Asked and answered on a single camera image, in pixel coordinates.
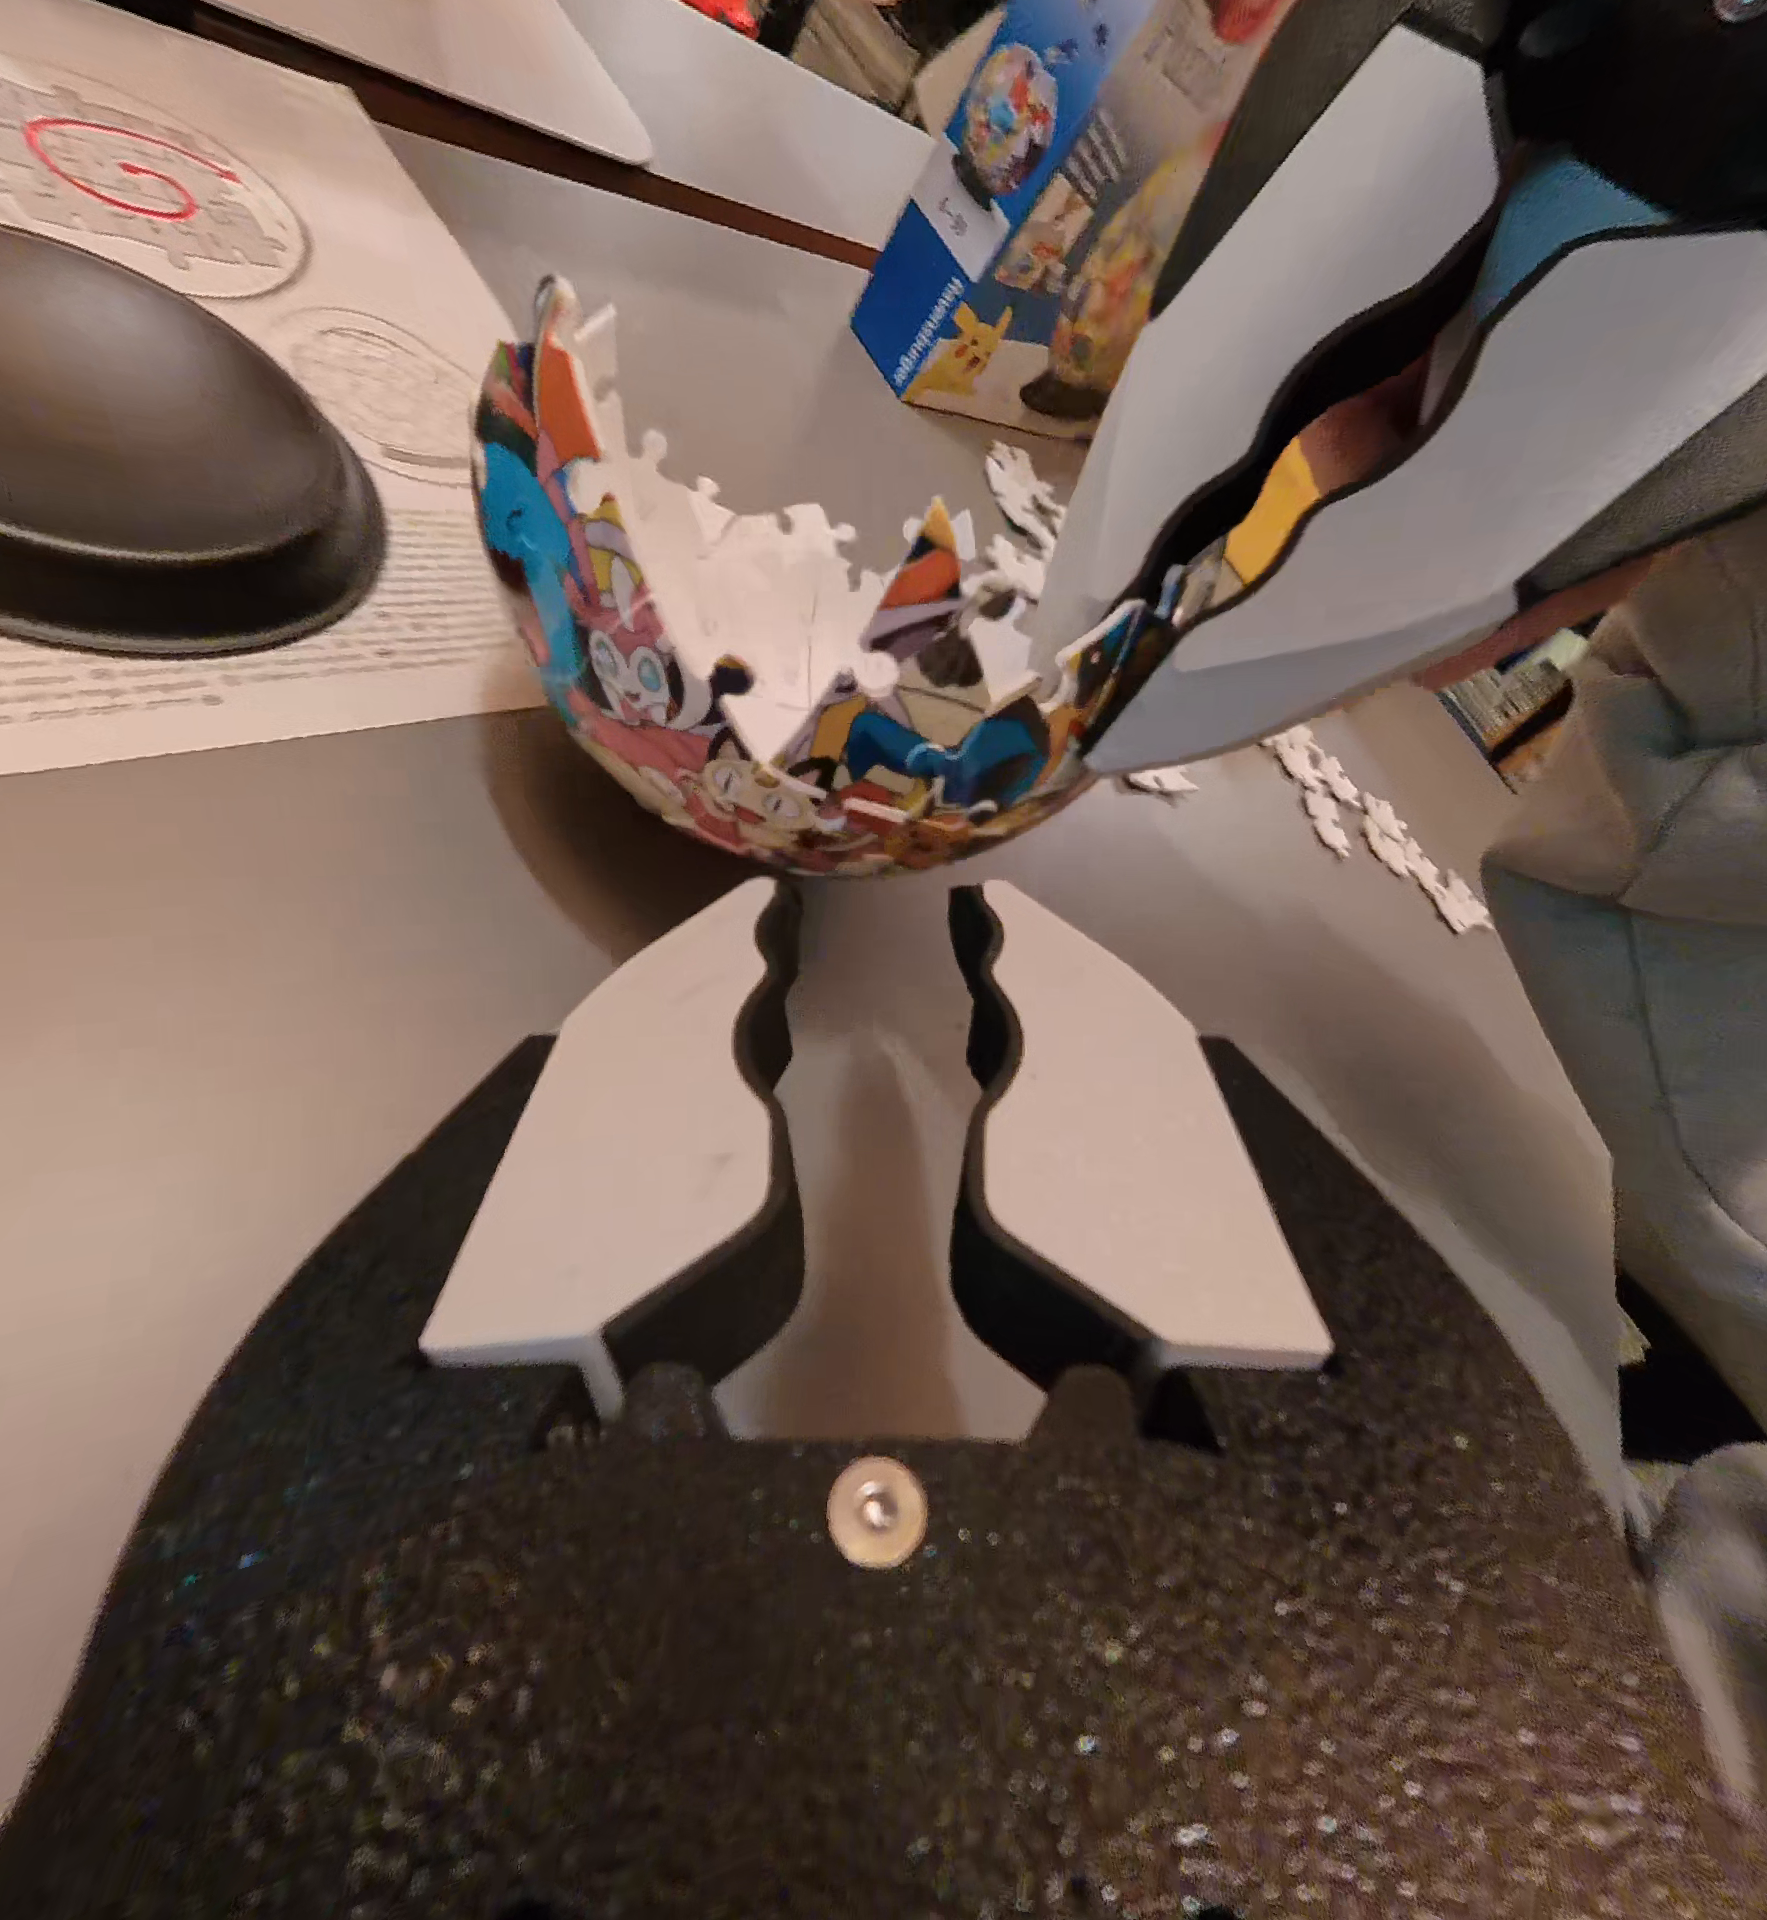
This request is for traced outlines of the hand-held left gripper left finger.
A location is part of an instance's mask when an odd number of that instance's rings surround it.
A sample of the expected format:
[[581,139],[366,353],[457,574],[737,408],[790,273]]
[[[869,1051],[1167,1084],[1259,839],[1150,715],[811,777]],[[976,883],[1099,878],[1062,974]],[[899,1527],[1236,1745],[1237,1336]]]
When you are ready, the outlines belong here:
[[560,1024],[420,1354],[574,1368],[602,1420],[674,1365],[720,1384],[800,1303],[804,1225],[775,1097],[800,896],[746,883]]

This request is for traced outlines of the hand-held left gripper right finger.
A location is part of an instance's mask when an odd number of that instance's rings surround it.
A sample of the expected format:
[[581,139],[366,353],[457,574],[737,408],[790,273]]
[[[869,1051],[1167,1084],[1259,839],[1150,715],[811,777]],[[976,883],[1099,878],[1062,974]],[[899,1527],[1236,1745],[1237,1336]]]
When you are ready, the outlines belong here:
[[1194,1027],[1007,883],[954,888],[969,995],[951,1294],[1045,1394],[1078,1368],[1137,1402],[1203,1370],[1319,1373],[1313,1301]]

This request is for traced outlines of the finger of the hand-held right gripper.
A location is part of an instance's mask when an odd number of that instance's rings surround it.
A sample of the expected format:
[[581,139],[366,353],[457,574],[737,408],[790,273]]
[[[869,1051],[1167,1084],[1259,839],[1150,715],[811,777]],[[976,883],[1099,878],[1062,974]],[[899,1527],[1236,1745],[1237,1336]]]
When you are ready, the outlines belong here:
[[1767,234],[1575,247],[1479,333],[1426,438],[1199,617],[1086,763],[1231,751],[1764,504]]
[[1396,311],[1497,190],[1473,15],[1289,15],[1273,34],[1161,271],[1048,562],[1057,647],[1248,510],[1319,409],[1343,341]]

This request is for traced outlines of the colourful half-built puzzle ball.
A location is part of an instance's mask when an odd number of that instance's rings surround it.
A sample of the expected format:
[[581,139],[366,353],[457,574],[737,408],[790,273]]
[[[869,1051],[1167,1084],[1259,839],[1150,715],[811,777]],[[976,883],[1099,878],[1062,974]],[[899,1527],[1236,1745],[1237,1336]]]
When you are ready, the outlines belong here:
[[1028,636],[1062,505],[986,458],[1006,529],[935,498],[892,573],[818,504],[729,510],[626,437],[616,311],[545,278],[473,417],[486,560],[566,734],[642,808],[802,878],[929,872],[1037,830],[1174,638],[1187,568],[1057,655]]

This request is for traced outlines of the blue puzzle box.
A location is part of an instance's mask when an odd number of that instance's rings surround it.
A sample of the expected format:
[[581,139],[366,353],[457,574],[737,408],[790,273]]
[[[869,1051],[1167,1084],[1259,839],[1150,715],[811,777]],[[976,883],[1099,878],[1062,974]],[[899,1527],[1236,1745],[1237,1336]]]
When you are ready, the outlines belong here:
[[1006,6],[855,301],[908,405],[1086,442],[1293,3]]

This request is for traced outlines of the scattered loose puzzle pieces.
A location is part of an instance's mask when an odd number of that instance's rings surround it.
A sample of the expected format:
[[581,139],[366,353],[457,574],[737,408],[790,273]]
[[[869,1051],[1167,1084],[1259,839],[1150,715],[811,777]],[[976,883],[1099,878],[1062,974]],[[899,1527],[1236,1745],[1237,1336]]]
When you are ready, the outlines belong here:
[[[986,457],[986,475],[998,511],[1014,537],[991,537],[991,574],[1026,596],[1042,585],[1045,562],[1054,553],[1062,504],[1054,487],[1034,469],[1028,453],[996,441]],[[1433,913],[1457,937],[1493,929],[1486,903],[1455,869],[1439,867],[1411,837],[1390,802],[1359,789],[1341,761],[1328,754],[1305,726],[1255,741],[1293,785],[1317,841],[1335,858],[1349,858],[1354,844],[1398,880],[1412,884]]]

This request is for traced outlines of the grey fabric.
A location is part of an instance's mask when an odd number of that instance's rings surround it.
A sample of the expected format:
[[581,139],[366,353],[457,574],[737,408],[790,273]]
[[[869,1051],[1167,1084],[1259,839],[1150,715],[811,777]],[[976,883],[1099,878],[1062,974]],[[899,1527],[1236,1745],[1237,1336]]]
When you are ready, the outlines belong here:
[[1767,1830],[1767,508],[1604,615],[1481,880],[1652,1259],[1638,1288],[1763,1431],[1686,1468],[1648,1559],[1710,1750]]

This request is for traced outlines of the white flat board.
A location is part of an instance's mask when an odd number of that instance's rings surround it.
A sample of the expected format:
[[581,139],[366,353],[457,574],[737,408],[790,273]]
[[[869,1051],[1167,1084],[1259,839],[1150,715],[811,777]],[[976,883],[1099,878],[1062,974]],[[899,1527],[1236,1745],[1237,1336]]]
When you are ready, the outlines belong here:
[[558,3],[221,3],[255,26],[561,144],[646,167],[656,150]]

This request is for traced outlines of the white instruction sheet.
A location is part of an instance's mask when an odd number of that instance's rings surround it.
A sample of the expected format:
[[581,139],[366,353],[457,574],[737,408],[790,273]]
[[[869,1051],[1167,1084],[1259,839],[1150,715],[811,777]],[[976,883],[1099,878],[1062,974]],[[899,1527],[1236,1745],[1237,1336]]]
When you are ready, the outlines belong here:
[[0,224],[195,298],[361,457],[368,598],[267,655],[106,661],[0,636],[0,779],[536,706],[470,501],[513,329],[335,84],[104,5],[0,5]]

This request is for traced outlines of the black round bowl stand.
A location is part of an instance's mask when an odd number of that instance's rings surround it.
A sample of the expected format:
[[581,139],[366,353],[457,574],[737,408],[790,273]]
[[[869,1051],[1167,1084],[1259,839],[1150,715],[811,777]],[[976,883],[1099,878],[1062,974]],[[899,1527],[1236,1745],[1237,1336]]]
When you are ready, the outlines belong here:
[[0,636],[110,661],[278,649],[365,604],[387,515],[282,372],[187,295],[0,226]]

